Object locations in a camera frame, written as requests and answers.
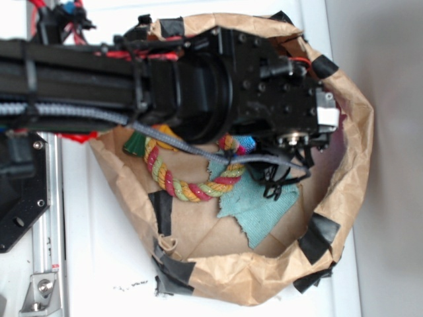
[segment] metal clamp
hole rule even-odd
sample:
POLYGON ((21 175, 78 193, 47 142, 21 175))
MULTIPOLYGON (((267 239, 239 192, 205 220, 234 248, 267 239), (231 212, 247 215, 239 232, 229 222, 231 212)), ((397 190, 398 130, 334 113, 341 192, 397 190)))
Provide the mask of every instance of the metal clamp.
POLYGON ((31 275, 19 317, 63 316, 57 273, 31 275))

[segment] black electrical tape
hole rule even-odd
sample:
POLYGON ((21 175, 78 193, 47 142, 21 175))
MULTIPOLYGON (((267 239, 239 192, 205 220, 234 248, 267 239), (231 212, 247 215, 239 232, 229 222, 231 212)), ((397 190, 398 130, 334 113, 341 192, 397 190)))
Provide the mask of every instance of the black electrical tape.
POLYGON ((320 79, 328 78, 335 74, 339 67, 329 58, 324 55, 320 55, 311 63, 311 68, 320 79))
POLYGON ((162 18, 160 20, 161 25, 161 36, 169 38, 171 36, 184 35, 184 19, 179 18, 162 18))
POLYGON ((150 15, 140 15, 138 17, 138 24, 131 28, 124 34, 124 38, 129 41, 141 41, 147 40, 147 35, 149 31, 149 25, 153 21, 151 20, 150 15))
POLYGON ((180 294, 180 295, 192 295, 194 288, 181 283, 177 279, 166 274, 163 270, 163 266, 153 258, 153 265, 155 266, 156 276, 156 295, 158 294, 180 294))
POLYGON ((154 212, 157 218, 157 225, 159 233, 165 236, 172 234, 172 196, 165 190, 148 194, 151 203, 153 204, 154 212))
POLYGON ((275 15, 272 15, 269 19, 280 22, 287 22, 293 25, 292 20, 282 10, 276 13, 275 15))
POLYGON ((307 275, 298 279, 297 281, 293 282, 293 286, 299 291, 301 294, 309 289, 312 285, 318 286, 320 280, 324 277, 331 277, 332 276, 332 268, 324 269, 322 271, 318 271, 316 273, 307 275))
POLYGON ((318 213, 311 216, 307 232, 298 240, 310 264, 316 263, 330 248, 340 227, 338 223, 318 213))
POLYGON ((188 285, 196 263, 180 262, 172 259, 170 256, 164 253, 157 240, 154 241, 154 246, 154 253, 162 262, 162 265, 160 265, 160 270, 173 279, 181 282, 182 284, 188 285))

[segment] black mounting plate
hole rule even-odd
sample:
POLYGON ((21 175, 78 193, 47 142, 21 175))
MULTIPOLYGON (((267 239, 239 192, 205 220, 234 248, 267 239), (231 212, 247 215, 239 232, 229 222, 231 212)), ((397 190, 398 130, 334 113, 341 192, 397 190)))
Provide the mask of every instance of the black mounting plate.
POLYGON ((31 178, 0 178, 0 253, 6 253, 31 228, 49 206, 46 142, 29 133, 36 173, 31 178))

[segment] paper bag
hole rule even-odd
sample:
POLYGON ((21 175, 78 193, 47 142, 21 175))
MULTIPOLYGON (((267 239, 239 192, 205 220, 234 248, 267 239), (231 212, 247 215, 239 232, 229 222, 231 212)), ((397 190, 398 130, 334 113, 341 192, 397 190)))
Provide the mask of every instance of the paper bag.
MULTIPOLYGON (((306 57, 313 76, 331 91, 342 125, 329 149, 313 153, 312 177, 300 198, 257 248, 231 217, 218 219, 218 199, 173 199, 154 182, 142 158, 122 151, 132 131, 119 127, 91 142, 110 187, 157 267, 158 290, 257 305, 294 283, 304 291, 330 273, 364 199, 373 109, 338 67, 287 22, 233 14, 158 20, 150 36, 194 35, 214 26, 269 38, 279 52, 306 57)), ((202 157, 163 151, 168 168, 187 182, 208 179, 202 157)))

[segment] blue fabric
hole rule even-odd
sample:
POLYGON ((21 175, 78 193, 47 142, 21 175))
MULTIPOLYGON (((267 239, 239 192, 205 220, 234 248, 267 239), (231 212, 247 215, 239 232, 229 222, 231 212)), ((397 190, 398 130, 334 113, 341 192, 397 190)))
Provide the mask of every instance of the blue fabric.
POLYGON ((235 137, 247 153, 251 153, 256 148, 256 141, 252 137, 235 137))
MULTIPOLYGON (((210 162, 211 179, 218 177, 225 166, 210 162)), ((269 235, 286 211, 297 201, 296 185, 282 188, 279 200, 263 197, 264 186, 257 184, 246 171, 233 190, 220 197, 221 211, 217 217, 233 216, 246 233, 250 248, 256 248, 269 235)))

